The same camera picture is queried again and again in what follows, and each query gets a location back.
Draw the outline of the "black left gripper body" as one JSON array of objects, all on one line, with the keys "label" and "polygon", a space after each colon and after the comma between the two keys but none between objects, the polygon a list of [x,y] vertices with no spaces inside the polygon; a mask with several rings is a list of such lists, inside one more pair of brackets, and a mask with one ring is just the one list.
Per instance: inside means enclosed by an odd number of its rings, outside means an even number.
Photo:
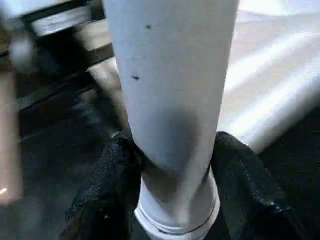
[{"label": "black left gripper body", "polygon": [[95,40],[80,28],[44,35],[26,28],[13,34],[19,110],[32,108],[62,92],[76,95],[93,88],[96,83],[88,69],[114,57],[108,33],[102,34],[102,43]]}]

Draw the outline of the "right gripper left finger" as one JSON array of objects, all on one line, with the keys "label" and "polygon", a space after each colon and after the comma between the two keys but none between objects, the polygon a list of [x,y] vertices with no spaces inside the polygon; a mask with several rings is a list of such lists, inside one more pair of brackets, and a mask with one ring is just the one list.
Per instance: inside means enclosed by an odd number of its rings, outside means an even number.
[{"label": "right gripper left finger", "polygon": [[59,239],[130,239],[143,161],[129,129],[111,138],[66,211]]}]

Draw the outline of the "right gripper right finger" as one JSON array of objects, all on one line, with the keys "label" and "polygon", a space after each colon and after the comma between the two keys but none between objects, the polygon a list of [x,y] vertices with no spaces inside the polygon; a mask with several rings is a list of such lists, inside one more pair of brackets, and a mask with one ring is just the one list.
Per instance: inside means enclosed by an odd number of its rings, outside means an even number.
[{"label": "right gripper right finger", "polygon": [[247,145],[226,132],[218,132],[210,166],[232,240],[311,238],[283,189]]}]

